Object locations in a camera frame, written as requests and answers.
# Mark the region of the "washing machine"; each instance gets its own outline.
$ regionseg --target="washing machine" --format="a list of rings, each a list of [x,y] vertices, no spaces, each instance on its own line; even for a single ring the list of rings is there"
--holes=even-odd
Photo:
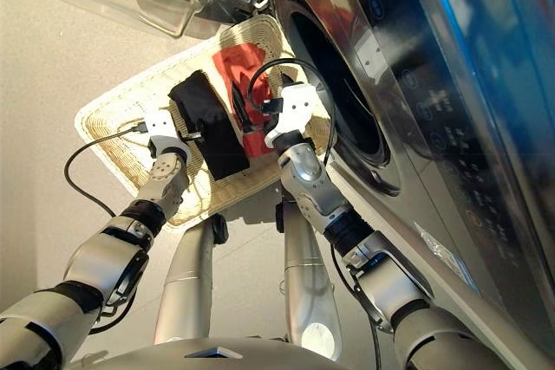
[[[222,23],[274,16],[330,86],[330,171],[345,195],[370,222],[385,219],[431,289],[498,352],[555,357],[555,0],[198,9]]]

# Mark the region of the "black wire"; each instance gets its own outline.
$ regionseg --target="black wire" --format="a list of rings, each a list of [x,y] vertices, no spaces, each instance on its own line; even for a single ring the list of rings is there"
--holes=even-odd
[[[356,295],[355,290],[350,287],[347,279],[345,278],[345,275],[342,273],[341,268],[339,267],[339,263],[337,262],[336,258],[336,250],[334,249],[332,243],[330,243],[330,249],[331,260],[333,261],[333,265],[336,267],[336,271],[341,278],[341,282],[343,282],[343,285],[345,285],[345,288],[347,288],[350,294],[358,300],[358,296]],[[382,370],[382,353],[380,352],[380,341],[378,340],[378,332],[375,328],[375,322],[364,306],[362,306],[362,309],[364,309],[364,312],[366,312],[366,315],[368,316],[368,321],[370,322],[370,332],[372,333],[372,342],[374,344],[375,370]]]
[[[125,306],[125,309],[123,309],[123,312],[121,312],[121,314],[118,315],[118,317],[109,322],[106,325],[103,325],[101,327],[97,327],[97,328],[92,328],[88,334],[89,335],[94,335],[94,334],[99,334],[99,333],[103,333],[104,331],[109,330],[112,327],[115,327],[116,325],[118,325],[121,320],[123,320],[123,318],[126,317],[127,313],[129,312],[129,309],[131,309],[131,307],[133,307],[133,302],[135,300],[135,297],[137,296],[137,291],[135,291],[135,293],[133,294],[133,296],[131,297],[131,299],[127,302],[127,305]]]
[[[68,181],[68,184],[74,190],[79,192],[83,197],[88,198],[93,203],[99,205],[105,212],[108,213],[108,215],[110,217],[115,217],[115,213],[110,209],[110,207],[108,207],[106,204],[104,204],[102,201],[100,201],[100,199],[98,199],[97,197],[95,197],[95,196],[89,194],[88,192],[84,191],[79,185],[77,185],[75,182],[73,182],[73,179],[71,179],[71,177],[69,176],[69,167],[71,166],[71,163],[74,161],[74,159],[77,156],[79,156],[79,154],[81,154],[83,151],[89,149],[91,146],[96,145],[98,143],[101,143],[105,140],[118,138],[120,136],[123,136],[124,134],[131,133],[131,132],[134,132],[134,131],[136,131],[136,127],[131,127],[128,130],[124,130],[122,132],[110,134],[109,136],[106,136],[104,138],[100,138],[100,139],[97,139],[97,140],[93,140],[92,142],[89,142],[86,145],[81,146],[79,149],[77,149],[75,152],[73,152],[73,154],[68,158],[68,160],[66,162],[66,165],[63,167],[63,176],[65,177],[66,181]]]
[[[378,331],[375,328],[375,322],[367,312],[368,321],[370,321],[370,331],[372,332],[372,342],[374,343],[375,370],[382,370],[382,353],[380,352],[380,341],[378,340]]]
[[[326,165],[328,163],[328,158],[330,157],[331,147],[333,145],[333,137],[336,128],[336,104],[333,101],[333,97],[331,96],[330,86],[325,81],[325,79],[320,74],[320,71],[317,70],[312,64],[307,61],[300,60],[298,58],[277,58],[276,60],[268,61],[262,67],[260,67],[256,73],[252,75],[251,82],[249,82],[249,87],[246,90],[246,98],[259,112],[262,113],[263,107],[254,102],[252,97],[252,90],[254,89],[254,83],[256,82],[257,78],[267,69],[275,67],[277,65],[282,64],[296,64],[302,68],[308,69],[316,78],[320,81],[323,85],[324,90],[326,90],[326,94],[328,95],[328,100],[330,101],[330,133],[328,134],[328,143],[326,145],[326,153],[323,156],[323,164]]]
[[[347,288],[350,294],[355,296],[355,290],[350,287],[349,283],[347,282],[347,279],[345,278],[345,275],[342,273],[341,269],[339,268],[339,263],[337,262],[337,258],[336,258],[336,250],[333,248],[332,243],[330,243],[330,249],[331,249],[331,260],[333,261],[333,265],[336,267],[337,274],[339,275],[341,282],[343,282],[343,285],[345,285],[345,288]]]

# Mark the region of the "red cloth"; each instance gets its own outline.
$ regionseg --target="red cloth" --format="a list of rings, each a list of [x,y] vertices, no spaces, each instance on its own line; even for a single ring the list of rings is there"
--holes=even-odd
[[[245,99],[246,111],[253,125],[262,128],[262,124],[268,120],[267,116],[261,114],[257,109],[253,108],[246,98],[246,90],[249,87],[249,81],[252,75],[264,63],[265,52],[257,47],[254,43],[242,43],[229,48],[220,50],[212,56],[214,64],[219,74],[222,76],[227,88],[227,97],[229,102],[233,103],[232,98],[232,82],[239,87],[241,94]],[[270,88],[266,75],[262,74],[254,83],[252,90],[253,100],[256,103],[262,103],[264,100],[271,98]],[[232,105],[232,114],[240,126],[235,108]],[[264,144],[264,135],[255,132],[247,134],[243,137],[243,148],[249,157],[256,157],[271,152]]]

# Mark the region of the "button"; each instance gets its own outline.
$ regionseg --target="button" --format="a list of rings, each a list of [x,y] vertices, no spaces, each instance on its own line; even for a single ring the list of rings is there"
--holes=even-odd
[[[467,210],[467,212],[465,213],[467,214],[467,218],[474,224],[477,225],[478,227],[482,226],[482,220],[480,220],[480,217],[478,217],[476,214],[474,214],[472,211]]]
[[[383,19],[385,11],[383,9],[382,0],[368,0],[368,6],[374,18],[378,20]]]
[[[440,150],[445,151],[447,149],[447,142],[441,137],[441,135],[437,132],[432,132],[430,134],[430,140],[432,141],[432,145]]]
[[[434,118],[430,107],[426,106],[423,102],[416,104],[416,113],[418,114],[418,117],[425,121],[431,121]]]
[[[403,69],[401,71],[401,81],[402,83],[407,86],[408,88],[417,88],[418,87],[418,79],[416,76],[409,71],[408,69]]]
[[[449,162],[448,160],[443,161],[443,166],[445,166],[445,170],[452,177],[458,177],[459,176],[459,170],[457,169],[457,167],[455,165],[453,165],[451,162]]]

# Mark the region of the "wicker basket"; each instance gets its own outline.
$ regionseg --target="wicker basket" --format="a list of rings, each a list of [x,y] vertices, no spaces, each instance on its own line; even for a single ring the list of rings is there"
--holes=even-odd
[[[160,108],[169,108],[176,127],[186,132],[185,122],[167,97],[173,86],[185,80],[193,71],[202,69],[216,90],[219,98],[231,112],[225,84],[212,56],[222,48],[252,42],[266,53],[264,61],[294,56],[278,23],[270,16],[257,16],[229,28],[214,38],[175,55],[134,76],[130,80],[101,95],[82,108],[75,117],[75,128],[86,140],[95,140],[126,129],[140,121],[143,114]],[[295,81],[305,81],[303,71],[294,66],[280,66],[270,70],[268,82],[275,94],[282,80],[281,72]],[[234,119],[230,120],[238,135],[240,130]],[[325,148],[329,129],[328,115],[318,103],[314,116],[307,126],[307,134],[314,140],[317,152]],[[133,195],[147,181],[153,160],[147,149],[148,135],[130,133],[95,146],[95,152],[108,169]],[[274,154],[251,159],[251,167],[225,179],[214,181],[199,150],[191,144],[192,160],[187,165],[191,180],[183,194],[183,204],[168,226],[186,230],[204,218],[247,198],[272,184],[279,178],[277,158]]]

